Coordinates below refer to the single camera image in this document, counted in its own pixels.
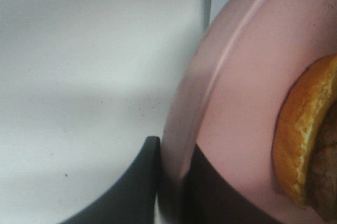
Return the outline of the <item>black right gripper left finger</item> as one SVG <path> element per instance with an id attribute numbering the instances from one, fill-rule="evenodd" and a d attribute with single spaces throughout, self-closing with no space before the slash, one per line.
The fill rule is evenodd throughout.
<path id="1" fill-rule="evenodd" d="M 160 175 L 160 138 L 147 137 L 116 183 L 64 223 L 154 223 Z"/>

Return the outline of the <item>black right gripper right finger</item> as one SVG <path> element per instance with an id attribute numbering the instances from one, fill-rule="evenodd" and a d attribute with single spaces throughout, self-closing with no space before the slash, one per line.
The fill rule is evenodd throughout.
<path id="1" fill-rule="evenodd" d="M 233 189 L 198 146 L 186 177 L 181 218 L 183 223 L 279 223 Z"/>

